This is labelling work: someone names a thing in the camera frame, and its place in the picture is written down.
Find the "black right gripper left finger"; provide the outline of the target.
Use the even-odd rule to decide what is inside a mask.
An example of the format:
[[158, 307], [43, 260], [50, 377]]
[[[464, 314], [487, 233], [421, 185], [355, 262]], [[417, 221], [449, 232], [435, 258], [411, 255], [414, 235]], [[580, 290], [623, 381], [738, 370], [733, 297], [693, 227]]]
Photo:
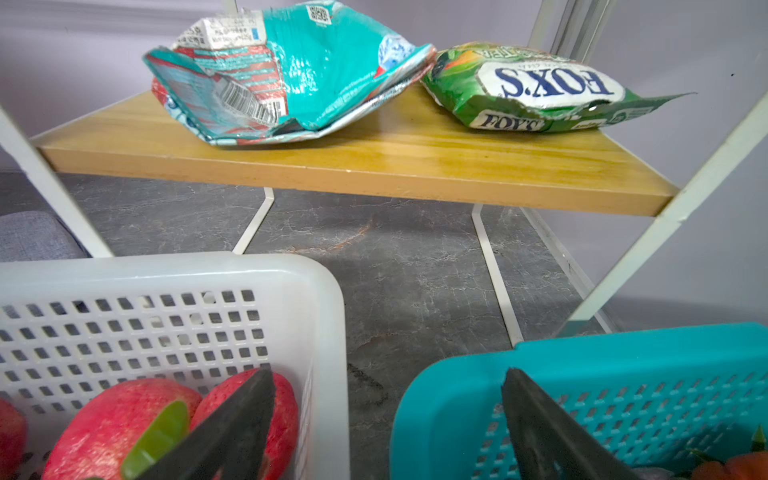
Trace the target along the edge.
[[257, 479], [274, 411], [271, 370], [259, 370], [142, 479]]

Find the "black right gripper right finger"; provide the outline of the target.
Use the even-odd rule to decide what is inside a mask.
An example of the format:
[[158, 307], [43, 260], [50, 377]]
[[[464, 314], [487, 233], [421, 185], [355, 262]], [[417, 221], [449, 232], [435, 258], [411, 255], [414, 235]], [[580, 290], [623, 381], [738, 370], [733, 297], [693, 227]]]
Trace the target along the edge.
[[636, 477], [522, 370], [507, 371], [501, 395], [522, 479]]

